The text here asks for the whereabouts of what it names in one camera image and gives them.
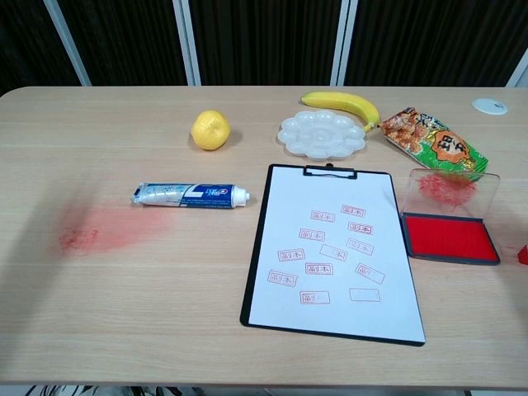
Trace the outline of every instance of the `lemon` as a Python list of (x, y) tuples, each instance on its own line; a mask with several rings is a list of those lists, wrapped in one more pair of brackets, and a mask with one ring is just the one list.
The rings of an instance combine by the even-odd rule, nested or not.
[(201, 112), (191, 128), (192, 138), (204, 150), (216, 150), (225, 143), (230, 133), (229, 122), (216, 110)]

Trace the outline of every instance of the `white paper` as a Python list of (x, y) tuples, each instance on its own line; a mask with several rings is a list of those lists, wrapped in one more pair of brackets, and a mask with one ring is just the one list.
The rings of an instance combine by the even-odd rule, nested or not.
[(249, 323), (425, 342), (389, 175), (273, 168)]

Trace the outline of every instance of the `black clipboard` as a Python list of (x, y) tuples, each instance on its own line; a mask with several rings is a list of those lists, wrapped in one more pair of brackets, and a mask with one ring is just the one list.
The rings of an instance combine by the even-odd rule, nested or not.
[[(285, 165), (285, 164), (272, 164), (268, 168), (267, 172), (267, 178), (266, 178), (266, 186), (264, 190), (264, 196), (262, 198), (262, 207), (261, 212), (258, 220), (257, 225), (257, 232), (255, 236), (255, 243), (252, 250), (252, 259), (249, 267), (249, 272), (247, 274), (247, 284), (246, 289), (243, 297), (243, 305), (242, 305), (242, 311), (240, 314), (240, 322), (242, 325), (251, 327), (251, 328), (265, 328), (265, 329), (271, 329), (271, 330), (281, 330), (281, 331), (287, 331), (287, 332), (299, 332), (304, 334), (316, 334), (316, 335), (322, 335), (322, 336), (330, 336), (330, 337), (341, 337), (341, 338), (349, 338), (349, 339), (357, 339), (357, 340), (366, 340), (366, 341), (376, 341), (376, 342), (390, 342), (390, 343), (398, 343), (398, 344), (404, 344), (404, 345), (411, 345), (411, 346), (422, 346), (425, 343), (425, 333), (423, 332), (423, 326), (422, 326), (422, 318), (419, 311), (419, 308), (417, 308), (417, 314), (419, 316), (419, 322), (420, 326), (422, 327), (423, 332), (423, 341), (409, 341), (409, 340), (400, 340), (400, 339), (394, 339), (390, 337), (371, 337), (368, 335), (355, 335), (355, 334), (343, 334), (340, 332), (327, 332), (327, 331), (314, 331), (314, 330), (305, 330), (302, 328), (288, 328), (288, 327), (282, 327), (282, 326), (269, 326), (265, 324), (255, 324), (250, 322), (250, 315), (252, 311), (252, 302), (254, 298), (254, 290), (255, 290), (255, 283), (257, 278), (257, 268), (259, 264), (259, 257), (261, 255), (261, 246), (262, 246), (262, 236), (264, 233), (264, 226), (266, 222), (266, 212), (268, 209), (268, 201), (270, 198), (270, 189), (271, 189), (271, 181), (273, 178), (273, 172), (275, 169), (285, 167), (285, 168), (297, 168), (303, 170), (303, 176), (304, 177), (337, 177), (337, 178), (346, 178), (351, 181), (351, 183), (354, 182), (355, 179), (357, 179), (358, 174), (380, 174), (380, 175), (387, 175), (390, 178), (390, 185), (392, 187), (392, 195), (394, 198), (394, 203), (396, 204), (396, 215), (398, 215), (398, 207), (397, 207), (397, 201), (396, 201), (396, 195), (394, 193), (394, 185), (392, 183), (392, 177), (386, 173), (386, 172), (371, 172), (371, 171), (357, 171), (352, 168), (342, 168), (342, 167), (334, 167), (331, 163), (327, 164), (325, 167), (317, 167), (317, 166), (296, 166), (296, 165)], [(401, 224), (399, 224), (399, 232), (402, 235), (403, 238), (403, 232), (401, 229)], [(407, 266), (409, 273), (411, 274), (411, 281), (412, 281), (412, 290), (414, 292), (414, 299), (417, 305), (417, 298), (416, 298), (416, 290), (414, 288), (414, 281), (412, 279), (412, 273), (410, 269), (410, 263), (408, 261), (407, 254), (405, 254), (406, 260), (407, 260)]]

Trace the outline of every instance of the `snack bag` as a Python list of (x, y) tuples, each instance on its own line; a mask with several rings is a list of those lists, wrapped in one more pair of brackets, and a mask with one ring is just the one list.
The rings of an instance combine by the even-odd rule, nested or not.
[(488, 160), (436, 118), (414, 107), (379, 124), (385, 138), (425, 167), (484, 172)]

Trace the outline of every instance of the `red smudge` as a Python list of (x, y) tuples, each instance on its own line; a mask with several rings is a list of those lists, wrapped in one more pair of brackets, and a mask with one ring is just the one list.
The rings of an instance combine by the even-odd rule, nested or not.
[(462, 175), (433, 173), (418, 181), (420, 192), (426, 197), (451, 206), (463, 205), (473, 198), (477, 188)]
[(108, 252), (156, 238), (172, 223), (171, 208), (67, 207), (59, 219), (60, 252), (77, 256)]

